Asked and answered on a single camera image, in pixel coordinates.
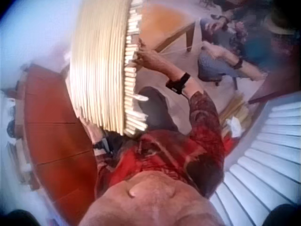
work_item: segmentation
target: tiled floor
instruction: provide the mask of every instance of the tiled floor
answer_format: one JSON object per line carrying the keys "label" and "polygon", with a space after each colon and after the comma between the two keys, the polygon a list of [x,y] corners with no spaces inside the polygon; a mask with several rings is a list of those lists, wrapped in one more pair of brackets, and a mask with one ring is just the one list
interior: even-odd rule
{"label": "tiled floor", "polygon": [[[161,52],[161,54],[164,57],[166,57],[176,66],[180,67],[182,70],[197,78],[197,60],[198,55],[201,51],[201,30],[198,22],[200,18],[210,16],[210,13],[212,13],[213,10],[218,11],[218,8],[209,11],[198,4],[189,4],[187,2],[185,2],[185,4],[173,4],[171,6],[169,5],[168,1],[164,1],[163,4],[165,6],[177,8],[180,11],[194,17],[197,21],[194,32],[192,51],[190,53],[186,52],[185,35],[177,39],[174,43],[172,43],[170,46],[168,46],[165,50]],[[166,81],[167,78],[164,75],[142,68],[137,75],[136,91],[139,92],[139,90],[145,86],[152,86],[157,88],[167,98],[169,112],[175,124],[178,126],[180,132],[182,132],[183,134],[187,134],[191,129],[188,120],[188,102],[184,97],[177,95],[171,90],[167,89],[165,87]],[[217,111],[221,112],[234,94],[232,78],[229,76],[224,76],[222,82],[218,87],[216,87],[212,82],[202,82],[199,79],[198,81],[200,84],[203,85],[205,91],[212,98],[213,102],[216,105]],[[262,83],[263,81],[250,81],[249,79],[238,79],[238,91],[244,94],[245,100],[248,100],[262,85]]]}

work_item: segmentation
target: red shirt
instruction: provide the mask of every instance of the red shirt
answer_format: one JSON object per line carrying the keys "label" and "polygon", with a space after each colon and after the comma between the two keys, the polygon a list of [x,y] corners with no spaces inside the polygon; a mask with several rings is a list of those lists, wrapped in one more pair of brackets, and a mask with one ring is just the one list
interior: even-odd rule
{"label": "red shirt", "polygon": [[188,135],[153,130],[127,143],[114,160],[97,157],[96,197],[146,170],[164,172],[210,197],[223,178],[224,147],[218,114],[206,93],[197,92],[190,99],[190,123]]}

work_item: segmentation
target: white staircase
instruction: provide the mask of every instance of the white staircase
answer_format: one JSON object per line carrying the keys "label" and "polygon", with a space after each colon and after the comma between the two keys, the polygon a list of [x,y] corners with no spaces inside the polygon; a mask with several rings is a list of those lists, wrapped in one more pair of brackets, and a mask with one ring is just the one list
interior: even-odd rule
{"label": "white staircase", "polygon": [[210,201],[227,226],[261,226],[275,207],[300,204],[301,92],[269,101],[225,160]]}

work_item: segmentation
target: wooden sticks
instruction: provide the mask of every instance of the wooden sticks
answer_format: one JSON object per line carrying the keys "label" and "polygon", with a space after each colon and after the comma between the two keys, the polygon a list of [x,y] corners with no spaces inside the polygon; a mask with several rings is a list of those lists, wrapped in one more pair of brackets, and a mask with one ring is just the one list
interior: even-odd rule
{"label": "wooden sticks", "polygon": [[137,37],[143,0],[84,0],[71,47],[71,98],[76,115],[123,135],[145,130],[134,111]]}

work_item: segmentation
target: man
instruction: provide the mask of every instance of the man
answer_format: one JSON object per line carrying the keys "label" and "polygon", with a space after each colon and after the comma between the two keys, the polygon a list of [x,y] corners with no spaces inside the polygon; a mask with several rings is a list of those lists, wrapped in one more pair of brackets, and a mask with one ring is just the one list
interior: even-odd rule
{"label": "man", "polygon": [[[232,6],[225,6],[227,10],[217,20],[204,18],[200,21],[203,40],[208,41],[205,46],[210,50],[202,51],[198,59],[198,77],[202,81],[218,83],[224,75],[262,80],[277,65],[271,47],[272,34],[262,26],[272,1],[234,2]],[[229,29],[232,21],[234,27]],[[211,54],[216,49],[219,49],[218,54]]]}
{"label": "man", "polygon": [[[122,141],[113,157],[99,155],[96,201],[81,226],[222,225],[208,200],[223,179],[224,148],[214,103],[181,69],[141,44],[138,64],[163,73],[171,81],[188,78],[182,89],[190,104],[190,134],[178,132],[165,97],[146,87],[140,105],[148,131]],[[101,131],[84,122],[95,144]]]}

